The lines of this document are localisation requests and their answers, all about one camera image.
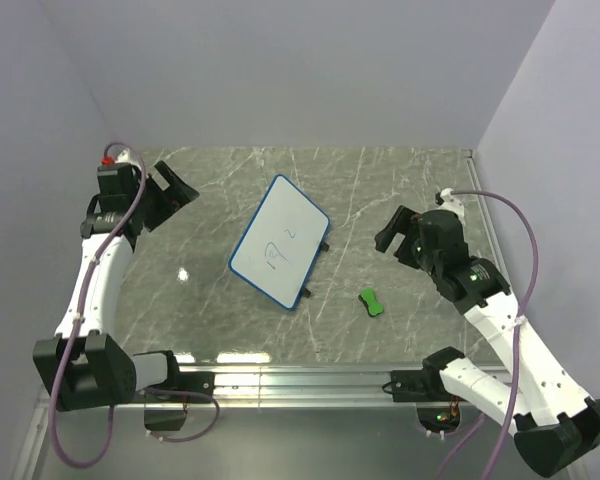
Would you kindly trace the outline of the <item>green whiteboard eraser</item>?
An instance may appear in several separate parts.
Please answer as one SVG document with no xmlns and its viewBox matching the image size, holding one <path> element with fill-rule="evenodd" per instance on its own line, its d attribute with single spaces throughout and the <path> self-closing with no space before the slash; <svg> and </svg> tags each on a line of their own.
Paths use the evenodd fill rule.
<svg viewBox="0 0 600 480">
<path fill-rule="evenodd" d="M 365 307 L 369 317 L 375 318 L 384 312 L 384 306 L 378 301 L 375 291 L 371 287 L 366 287 L 360 291 L 358 299 Z"/>
</svg>

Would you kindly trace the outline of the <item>blue framed whiteboard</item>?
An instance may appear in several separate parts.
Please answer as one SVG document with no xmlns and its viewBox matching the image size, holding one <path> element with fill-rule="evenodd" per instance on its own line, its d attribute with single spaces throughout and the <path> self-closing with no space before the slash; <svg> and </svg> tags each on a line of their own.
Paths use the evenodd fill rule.
<svg viewBox="0 0 600 480">
<path fill-rule="evenodd" d="M 305 295 L 330 218 L 289 178 L 274 177 L 229 257 L 231 272 L 286 310 Z"/>
</svg>

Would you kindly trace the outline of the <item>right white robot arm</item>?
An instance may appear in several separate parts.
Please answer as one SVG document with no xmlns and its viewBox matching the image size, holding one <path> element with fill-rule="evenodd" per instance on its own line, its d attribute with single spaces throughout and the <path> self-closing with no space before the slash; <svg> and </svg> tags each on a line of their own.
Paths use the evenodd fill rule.
<svg viewBox="0 0 600 480">
<path fill-rule="evenodd" d="M 529 321 L 510 285 L 488 259 L 470 253 L 460 210 L 416 213 L 399 207 L 375 235 L 384 252 L 403 235 L 398 262 L 425 272 L 438 293 L 475 327 L 511 374 L 509 384 L 446 347 L 423 362 L 421 386 L 435 400 L 449 394 L 506 429 L 525 463 L 549 478 L 600 445 L 600 399 L 563 368 Z"/>
</svg>

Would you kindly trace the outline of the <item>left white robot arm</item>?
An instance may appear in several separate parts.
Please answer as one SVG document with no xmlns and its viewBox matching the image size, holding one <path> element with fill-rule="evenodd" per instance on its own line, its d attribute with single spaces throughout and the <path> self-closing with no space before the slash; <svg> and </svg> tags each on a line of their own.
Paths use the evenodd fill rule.
<svg viewBox="0 0 600 480">
<path fill-rule="evenodd" d="M 172 351 L 130 355 L 114 338 L 118 297 L 138 237 L 199 195 L 165 162 L 155 169 L 165 189 L 131 161 L 106 157 L 97 169 L 99 191 L 80 225 L 81 265 L 69 306 L 53 337 L 37 341 L 33 350 L 59 411 L 126 404 L 145 388 L 160 402 L 181 393 Z"/>
</svg>

